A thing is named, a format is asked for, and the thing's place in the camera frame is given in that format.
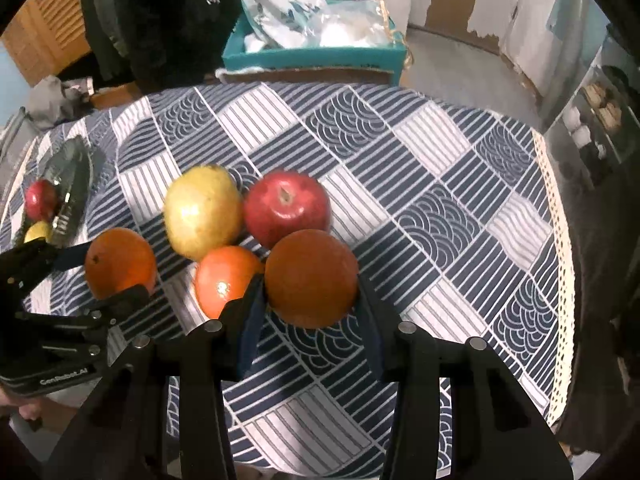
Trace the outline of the left hand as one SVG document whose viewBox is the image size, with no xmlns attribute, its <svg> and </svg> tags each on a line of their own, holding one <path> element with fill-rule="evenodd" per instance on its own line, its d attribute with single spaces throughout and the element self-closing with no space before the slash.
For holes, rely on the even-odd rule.
<svg viewBox="0 0 640 480">
<path fill-rule="evenodd" d="M 37 420 L 41 416 L 42 408 L 39 399 L 22 399 L 11 396 L 3 388 L 0 388 L 0 412 L 1 415 L 9 415 L 17 411 L 25 420 Z"/>
</svg>

